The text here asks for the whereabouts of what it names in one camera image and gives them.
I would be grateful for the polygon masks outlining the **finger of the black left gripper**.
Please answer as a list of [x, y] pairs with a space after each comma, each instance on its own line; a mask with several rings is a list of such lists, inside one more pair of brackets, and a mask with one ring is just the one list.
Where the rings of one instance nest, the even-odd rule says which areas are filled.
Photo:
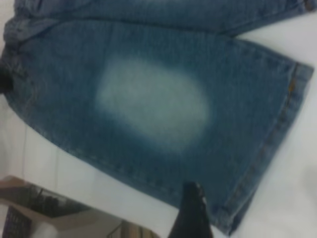
[[0, 67], [0, 93], [4, 94], [13, 89], [13, 80], [7, 69]]

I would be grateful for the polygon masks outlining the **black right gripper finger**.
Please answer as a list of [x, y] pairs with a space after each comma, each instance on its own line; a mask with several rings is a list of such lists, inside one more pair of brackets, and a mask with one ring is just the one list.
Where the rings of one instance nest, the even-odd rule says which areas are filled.
[[183, 196], [169, 238], [213, 238], [203, 188], [196, 182], [186, 182]]

